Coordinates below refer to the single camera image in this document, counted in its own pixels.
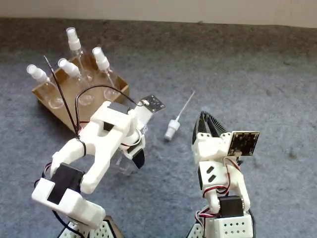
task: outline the white plastic part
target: white plastic part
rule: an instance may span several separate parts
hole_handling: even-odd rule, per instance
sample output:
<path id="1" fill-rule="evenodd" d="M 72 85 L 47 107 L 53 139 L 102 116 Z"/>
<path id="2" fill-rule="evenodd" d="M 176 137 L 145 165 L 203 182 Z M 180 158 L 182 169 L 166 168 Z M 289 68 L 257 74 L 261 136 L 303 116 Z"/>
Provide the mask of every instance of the white plastic part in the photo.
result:
<path id="1" fill-rule="evenodd" d="M 110 63 L 107 57 L 104 55 L 103 50 L 101 47 L 93 48 L 93 54 L 96 59 L 96 64 L 100 71 L 107 71 L 110 67 Z"/>
<path id="2" fill-rule="evenodd" d="M 70 50 L 77 51 L 81 48 L 80 40 L 77 36 L 75 27 L 69 27 L 66 29 L 68 37 L 68 45 Z"/>
<path id="3" fill-rule="evenodd" d="M 206 219 L 205 231 L 208 238 L 252 238 L 251 216 Z"/>
<path id="4" fill-rule="evenodd" d="M 153 112 L 147 109 L 145 106 L 142 107 L 135 107 L 135 112 L 138 115 L 138 125 L 137 128 L 141 130 L 144 126 L 149 122 L 151 119 Z"/>
<path id="5" fill-rule="evenodd" d="M 199 162 L 199 170 L 202 181 L 202 192 L 210 186 L 214 185 L 228 185 L 227 169 L 223 162 L 217 161 L 201 161 Z M 230 173 L 230 191 L 234 191 L 236 195 L 242 197 L 244 202 L 244 210 L 248 211 L 250 208 L 250 199 L 247 188 L 244 183 L 243 174 L 234 166 L 228 164 L 228 171 Z M 219 199 L 216 189 L 208 191 L 205 194 L 208 200 L 211 213 L 217 214 L 219 212 Z"/>
<path id="6" fill-rule="evenodd" d="M 101 206 L 87 201 L 78 192 L 69 188 L 58 204 L 50 202 L 48 197 L 54 186 L 54 182 L 41 178 L 32 193 L 32 199 L 92 229 L 100 226 L 106 216 L 106 212 Z"/>
<path id="7" fill-rule="evenodd" d="M 68 226 L 70 226 L 74 230 L 78 230 L 85 238 L 114 238 L 114 234 L 111 231 L 111 228 L 108 224 L 108 222 L 103 221 L 101 225 L 95 229 L 85 229 L 82 226 L 78 226 L 77 224 L 70 222 L 68 223 Z M 80 238 L 79 235 L 71 232 L 68 229 L 64 229 L 63 232 L 60 234 L 58 238 Z"/>
<path id="8" fill-rule="evenodd" d="M 76 77 L 79 74 L 79 68 L 73 63 L 69 62 L 67 59 L 61 58 L 58 61 L 58 66 L 71 77 Z"/>
<path id="9" fill-rule="evenodd" d="M 198 223 L 195 223 L 187 235 L 187 238 L 203 238 L 204 229 Z"/>
<path id="10" fill-rule="evenodd" d="M 192 145 L 195 163 L 199 161 L 219 160 L 227 156 L 231 141 L 231 132 L 220 137 L 212 137 L 209 133 L 198 133 Z"/>
<path id="11" fill-rule="evenodd" d="M 180 123 L 176 120 L 170 120 L 164 138 L 171 141 L 175 132 L 179 129 Z"/>
<path id="12" fill-rule="evenodd" d="M 86 144 L 87 154 L 95 155 L 95 161 L 87 173 L 83 176 L 80 189 L 82 192 L 92 193 L 110 166 L 110 160 L 135 120 L 136 112 L 130 110 L 124 114 L 108 108 L 111 102 L 104 102 L 92 115 L 90 122 L 80 131 L 80 139 Z M 103 130 L 104 123 L 113 125 L 106 132 Z M 68 141 L 63 148 L 53 155 L 51 176 L 61 163 L 70 164 L 81 158 L 84 154 L 82 143 L 78 139 Z"/>
<path id="13" fill-rule="evenodd" d="M 46 73 L 42 69 L 37 68 L 34 64 L 28 65 L 26 71 L 39 83 L 50 81 L 50 78 L 47 77 Z"/>

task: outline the black wire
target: black wire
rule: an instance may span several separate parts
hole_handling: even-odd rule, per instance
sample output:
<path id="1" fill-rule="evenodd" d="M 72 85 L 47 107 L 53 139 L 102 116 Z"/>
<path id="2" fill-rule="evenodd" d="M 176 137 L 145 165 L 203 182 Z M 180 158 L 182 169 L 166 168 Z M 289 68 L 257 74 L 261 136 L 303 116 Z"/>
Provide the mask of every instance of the black wire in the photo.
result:
<path id="1" fill-rule="evenodd" d="M 256 219 L 253 216 L 253 213 L 251 211 L 251 209 L 249 209 L 249 214 L 251 216 L 252 219 L 252 228 L 253 228 L 253 238 L 256 238 L 257 235 L 257 225 L 256 225 Z"/>
<path id="2" fill-rule="evenodd" d="M 80 238 L 85 238 L 83 234 L 81 234 L 80 232 L 78 232 L 78 231 L 72 229 L 71 227 L 69 227 L 68 224 L 66 224 L 66 223 L 62 220 L 62 218 L 57 214 L 56 211 L 53 211 L 53 210 L 52 210 L 52 212 L 54 213 L 54 215 L 55 215 L 55 217 L 58 219 L 58 221 L 59 221 L 65 228 L 67 228 L 67 229 L 69 229 L 71 232 L 73 232 L 73 233 L 79 235 Z"/>
<path id="3" fill-rule="evenodd" d="M 204 217 L 204 235 L 203 235 L 203 237 L 205 237 L 205 230 L 206 230 L 206 217 Z"/>
<path id="4" fill-rule="evenodd" d="M 78 135 L 78 130 L 76 130 L 75 122 L 74 122 L 74 120 L 73 120 L 73 117 L 71 116 L 71 113 L 70 113 L 69 107 L 68 107 L 68 105 L 67 105 L 67 103 L 66 103 L 64 94 L 63 94 L 63 92 L 62 92 L 62 90 L 61 90 L 61 88 L 60 88 L 59 82 L 58 82 L 57 77 L 56 77 L 56 75 L 55 75 L 55 73 L 54 73 L 54 69 L 52 68 L 52 66 L 51 66 L 51 64 L 50 64 L 50 62 L 49 62 L 49 60 L 48 60 L 48 58 L 46 58 L 46 56 L 44 56 L 44 58 L 45 58 L 46 63 L 49 65 L 49 68 L 50 68 L 50 70 L 51 70 L 51 72 L 52 72 L 52 75 L 53 75 L 54 80 L 55 80 L 55 83 L 56 83 L 56 85 L 57 85 L 57 87 L 58 87 L 58 90 L 59 90 L 59 93 L 60 93 L 60 95 L 61 95 L 61 98 L 63 99 L 64 105 L 65 105 L 65 107 L 66 107 L 66 110 L 67 110 L 69 119 L 70 119 L 70 121 L 71 121 L 71 124 L 73 125 L 74 131 L 75 131 L 76 135 Z"/>
<path id="5" fill-rule="evenodd" d="M 127 98 L 130 102 L 132 102 L 133 104 L 135 104 L 136 106 L 138 107 L 141 107 L 143 106 L 143 103 L 142 105 L 138 105 L 132 98 L 130 98 L 128 95 L 126 95 L 125 93 L 121 92 L 120 90 L 114 88 L 114 87 L 111 87 L 111 86 L 108 86 L 108 85 L 104 85 L 104 84 L 98 84 L 98 85 L 94 85 L 94 86 L 91 86 L 89 88 L 86 88 L 85 90 L 83 90 L 81 93 L 79 93 L 76 98 L 75 98 L 75 113 L 76 113 L 76 131 L 79 131 L 80 129 L 80 120 L 79 120 L 79 110 L 78 110 L 78 99 L 81 95 L 83 95 L 84 93 L 86 93 L 88 90 L 92 89 L 92 88 L 98 88 L 98 87 L 104 87 L 104 88 L 111 88 L 113 89 L 114 91 L 122 94 L 125 98 Z"/>

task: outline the black cable tie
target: black cable tie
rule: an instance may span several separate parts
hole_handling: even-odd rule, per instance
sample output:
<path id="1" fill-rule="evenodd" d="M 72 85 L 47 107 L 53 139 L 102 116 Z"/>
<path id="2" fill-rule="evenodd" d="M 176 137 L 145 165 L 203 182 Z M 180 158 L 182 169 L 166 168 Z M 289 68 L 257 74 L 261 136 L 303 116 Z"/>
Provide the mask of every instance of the black cable tie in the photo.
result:
<path id="1" fill-rule="evenodd" d="M 82 144 L 83 144 L 83 147 L 84 147 L 84 155 L 83 155 L 83 156 L 85 156 L 85 155 L 86 155 L 86 153 L 87 153 L 86 144 L 85 144 L 85 142 L 84 142 L 84 141 L 82 141 L 82 140 L 80 139 L 80 136 L 78 136 L 78 137 L 77 137 L 77 139 L 80 141 L 80 143 L 82 143 Z"/>

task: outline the cardboard box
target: cardboard box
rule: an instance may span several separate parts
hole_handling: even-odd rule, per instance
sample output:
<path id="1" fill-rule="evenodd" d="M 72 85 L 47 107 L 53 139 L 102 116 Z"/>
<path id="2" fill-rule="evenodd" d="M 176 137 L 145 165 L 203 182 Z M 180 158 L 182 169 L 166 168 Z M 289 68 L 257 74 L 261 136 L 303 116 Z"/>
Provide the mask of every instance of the cardboard box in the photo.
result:
<path id="1" fill-rule="evenodd" d="M 73 62 L 75 65 L 78 65 L 77 59 L 72 59 L 70 60 Z M 94 73 L 97 72 L 97 65 L 94 61 L 94 59 L 91 57 L 91 62 L 93 68 L 91 69 Z M 68 104 L 69 110 L 72 114 L 73 120 L 76 123 L 76 117 L 75 117 L 75 98 L 77 96 L 77 93 L 74 92 L 73 88 L 76 87 L 75 82 L 68 82 L 66 81 L 67 79 L 67 74 L 62 70 L 61 68 L 58 68 L 55 71 L 55 74 L 57 76 L 57 80 L 60 84 L 60 87 L 63 91 L 64 97 L 66 99 L 66 102 Z M 118 82 L 119 82 L 119 88 L 121 92 L 123 92 L 126 95 L 129 95 L 129 85 L 121 78 L 118 76 Z M 103 80 L 97 80 L 94 79 L 94 85 L 95 84 L 104 84 L 105 82 Z M 68 116 L 68 113 L 66 111 L 66 107 L 62 107 L 60 109 L 52 109 L 47 102 L 41 97 L 41 91 L 45 89 L 43 87 L 44 84 L 41 84 L 37 87 L 35 87 L 32 92 L 35 94 L 37 99 L 53 113 L 57 118 L 59 118 L 69 129 L 71 129 L 74 132 L 74 128 L 72 126 L 71 120 Z M 89 121 L 90 117 L 92 114 L 102 105 L 102 103 L 105 101 L 104 96 L 103 96 L 103 90 L 106 88 L 100 87 L 100 88 L 94 88 L 89 90 L 90 93 L 94 95 L 94 101 L 88 106 L 82 106 L 78 105 L 79 107 L 79 118 L 80 121 Z M 53 91 L 45 91 L 47 94 L 52 94 Z M 117 97 L 114 98 L 113 101 L 122 103 L 125 100 L 125 97 L 123 95 L 118 95 Z"/>

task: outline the clear bottle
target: clear bottle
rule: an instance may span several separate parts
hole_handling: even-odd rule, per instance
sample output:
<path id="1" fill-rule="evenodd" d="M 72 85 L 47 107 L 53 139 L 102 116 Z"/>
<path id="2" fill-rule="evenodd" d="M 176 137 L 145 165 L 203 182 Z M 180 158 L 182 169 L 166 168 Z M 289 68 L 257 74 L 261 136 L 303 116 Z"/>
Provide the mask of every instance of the clear bottle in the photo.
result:
<path id="1" fill-rule="evenodd" d="M 59 109 L 64 106 L 64 101 L 59 95 L 57 86 L 51 82 L 50 78 L 47 77 L 42 69 L 37 68 L 34 64 L 30 64 L 27 66 L 26 71 L 37 82 L 43 83 L 43 86 L 38 89 L 39 96 L 42 97 L 52 109 Z"/>
<path id="2" fill-rule="evenodd" d="M 93 49 L 93 55 L 96 59 L 96 64 L 99 69 L 96 78 L 103 81 L 104 84 L 120 90 L 118 78 L 110 69 L 110 63 L 107 57 L 104 55 L 101 47 L 95 47 Z M 104 90 L 104 98 L 111 102 L 116 98 L 118 94 L 120 93 L 111 88 L 106 88 Z"/>
<path id="3" fill-rule="evenodd" d="M 91 82 L 93 80 L 94 73 L 90 61 L 90 55 L 81 46 L 80 40 L 76 33 L 76 29 L 74 27 L 67 28 L 66 33 L 71 55 L 77 58 L 81 74 L 87 77 L 87 80 Z"/>
<path id="4" fill-rule="evenodd" d="M 62 58 L 58 61 L 58 66 L 62 68 L 65 71 L 65 73 L 68 74 L 68 82 L 76 82 L 76 93 L 80 93 L 89 87 L 87 78 L 80 73 L 79 68 L 76 65 L 69 62 L 67 59 Z M 94 96 L 89 92 L 86 92 L 79 97 L 78 102 L 82 106 L 87 106 L 90 105 L 93 102 L 93 100 Z"/>

